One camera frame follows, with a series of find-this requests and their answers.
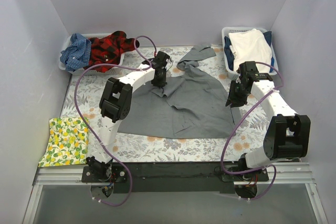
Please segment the grey long sleeve shirt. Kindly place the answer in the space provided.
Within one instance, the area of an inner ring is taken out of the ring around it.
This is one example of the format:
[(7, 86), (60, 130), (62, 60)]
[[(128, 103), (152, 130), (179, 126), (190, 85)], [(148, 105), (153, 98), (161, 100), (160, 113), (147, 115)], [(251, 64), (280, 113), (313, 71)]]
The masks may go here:
[(241, 120), (239, 108), (226, 105), (223, 85), (198, 67), (214, 57), (209, 44), (194, 46), (177, 64), (184, 73), (168, 77), (166, 86), (150, 82), (136, 89), (120, 133), (164, 138), (227, 138)]

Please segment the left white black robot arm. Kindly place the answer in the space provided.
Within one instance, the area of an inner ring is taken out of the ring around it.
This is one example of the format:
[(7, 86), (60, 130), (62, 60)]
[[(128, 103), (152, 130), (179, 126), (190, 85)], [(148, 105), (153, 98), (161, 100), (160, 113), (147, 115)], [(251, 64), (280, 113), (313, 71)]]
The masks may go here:
[(100, 182), (113, 179), (112, 157), (106, 150), (113, 147), (118, 128), (131, 110), (132, 93), (150, 82), (154, 87), (162, 88), (166, 82), (167, 64), (171, 57), (159, 51), (154, 58), (143, 61), (139, 71), (133, 71), (119, 79), (109, 78), (99, 102), (101, 127), (98, 134), (99, 146), (87, 158), (89, 171)]

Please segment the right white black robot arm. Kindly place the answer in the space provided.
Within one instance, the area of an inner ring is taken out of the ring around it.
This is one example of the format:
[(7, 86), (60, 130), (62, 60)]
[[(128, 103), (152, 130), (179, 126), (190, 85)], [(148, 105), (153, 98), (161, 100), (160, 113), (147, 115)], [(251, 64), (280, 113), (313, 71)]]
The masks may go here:
[(238, 108), (246, 105), (249, 95), (258, 101), (266, 112), (269, 126), (261, 147), (245, 153), (236, 164), (236, 169), (224, 173), (238, 175), (242, 180), (251, 180), (257, 171), (277, 161), (302, 158), (307, 155), (311, 121), (307, 115), (300, 115), (292, 109), (279, 93), (268, 73), (260, 73), (257, 62), (246, 61), (239, 66), (239, 76), (230, 84), (226, 105)]

